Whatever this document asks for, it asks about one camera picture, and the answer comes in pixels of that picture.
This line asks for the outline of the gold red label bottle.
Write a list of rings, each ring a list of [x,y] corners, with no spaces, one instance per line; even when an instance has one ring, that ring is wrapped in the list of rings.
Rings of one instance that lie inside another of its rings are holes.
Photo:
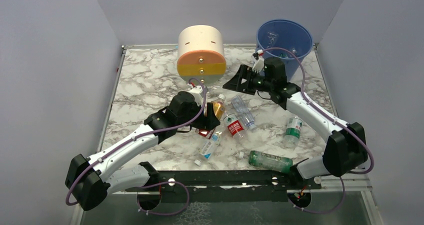
[[[211,102],[213,105],[213,112],[219,121],[223,117],[226,110],[225,100],[226,96],[224,94],[219,94],[217,99]],[[216,128],[213,128],[212,130],[196,129],[196,133],[204,138],[210,139],[215,130]]]

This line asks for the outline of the blue plastic bin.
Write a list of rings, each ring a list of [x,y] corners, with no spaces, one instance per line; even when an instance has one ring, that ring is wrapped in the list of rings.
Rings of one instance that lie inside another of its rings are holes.
[[[264,32],[269,29],[277,28],[281,31],[280,39],[276,47],[264,47]],[[288,80],[294,76],[299,68],[298,62],[292,59],[285,59],[279,57],[280,49],[296,48],[300,50],[300,56],[297,57],[299,61],[303,59],[313,49],[314,41],[310,32],[300,25],[299,23],[286,19],[274,19],[262,24],[256,32],[256,49],[263,50],[263,57],[271,58],[276,57],[282,59],[285,64],[285,73]]]

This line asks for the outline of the blue label clear bottle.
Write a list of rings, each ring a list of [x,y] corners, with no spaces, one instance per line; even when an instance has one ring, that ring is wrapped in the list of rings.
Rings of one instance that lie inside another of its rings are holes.
[[[267,29],[263,33],[263,46],[265,48],[277,47],[280,41],[281,31],[277,28]]]

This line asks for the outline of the green white label bottle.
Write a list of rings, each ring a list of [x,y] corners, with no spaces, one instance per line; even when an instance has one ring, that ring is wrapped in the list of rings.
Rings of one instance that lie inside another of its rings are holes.
[[[297,146],[302,132],[303,121],[294,116],[288,120],[287,127],[284,134],[284,142],[287,146]]]

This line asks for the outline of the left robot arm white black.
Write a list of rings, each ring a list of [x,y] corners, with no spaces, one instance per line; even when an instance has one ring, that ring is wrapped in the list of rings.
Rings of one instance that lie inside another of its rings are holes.
[[[89,157],[82,154],[73,157],[65,179],[69,189],[65,203],[68,206],[78,204],[84,211],[89,211],[109,194],[135,187],[136,182],[145,185],[157,174],[148,162],[129,170],[121,170],[121,166],[176,135],[181,127],[212,130],[220,125],[212,103],[206,102],[203,92],[199,97],[201,102],[196,102],[192,91],[180,91],[168,106],[150,114],[123,140]]]

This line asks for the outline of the green tinted bottle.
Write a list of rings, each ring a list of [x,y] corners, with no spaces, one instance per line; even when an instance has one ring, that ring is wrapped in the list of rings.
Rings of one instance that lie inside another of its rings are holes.
[[[293,165],[293,160],[287,157],[251,150],[248,163],[257,168],[288,174],[290,167]]]

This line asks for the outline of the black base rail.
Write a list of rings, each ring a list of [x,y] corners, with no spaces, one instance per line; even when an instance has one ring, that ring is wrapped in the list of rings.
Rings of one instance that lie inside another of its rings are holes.
[[[288,202],[289,193],[319,190],[313,179],[295,183],[273,170],[159,170],[134,192],[144,208],[159,203]]]

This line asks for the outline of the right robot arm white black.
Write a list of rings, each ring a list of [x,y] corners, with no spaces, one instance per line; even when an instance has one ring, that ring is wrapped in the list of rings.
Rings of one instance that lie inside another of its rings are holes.
[[[252,67],[240,65],[233,78],[222,87],[226,90],[254,95],[266,92],[270,99],[284,110],[298,116],[326,142],[323,155],[303,160],[289,169],[290,180],[300,183],[318,176],[341,177],[374,157],[366,145],[365,130],[358,122],[348,123],[337,118],[313,102],[304,88],[287,80],[285,64],[279,57],[261,60],[264,75]]]

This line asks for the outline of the dark green label bottle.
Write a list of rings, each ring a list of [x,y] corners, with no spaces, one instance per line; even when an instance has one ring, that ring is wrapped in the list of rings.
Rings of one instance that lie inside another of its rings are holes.
[[[280,51],[279,57],[284,59],[293,59],[294,57],[299,57],[301,55],[301,51],[295,47],[281,48],[279,49],[279,51]]]

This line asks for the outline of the white suntory label bottle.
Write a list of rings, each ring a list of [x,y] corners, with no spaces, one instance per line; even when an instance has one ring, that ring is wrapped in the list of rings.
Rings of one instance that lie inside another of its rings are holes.
[[[214,154],[217,147],[221,144],[222,131],[214,132],[209,139],[206,139],[197,151],[194,164],[200,167],[204,161],[208,161]]]

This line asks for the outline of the red nongfu label bottle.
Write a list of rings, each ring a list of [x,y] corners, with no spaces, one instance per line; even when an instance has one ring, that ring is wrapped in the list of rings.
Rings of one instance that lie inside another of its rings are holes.
[[[240,142],[247,137],[247,133],[242,125],[242,122],[238,119],[234,112],[226,112],[223,115],[223,123],[232,138],[235,140]]]

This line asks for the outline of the clear blue tinted bottle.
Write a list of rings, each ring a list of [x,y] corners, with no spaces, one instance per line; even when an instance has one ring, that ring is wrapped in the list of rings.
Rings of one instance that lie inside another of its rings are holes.
[[[257,128],[254,116],[248,109],[243,99],[239,95],[236,95],[231,99],[231,104],[235,109],[238,118],[241,119],[241,121],[243,122],[244,127],[247,130],[254,131]]]

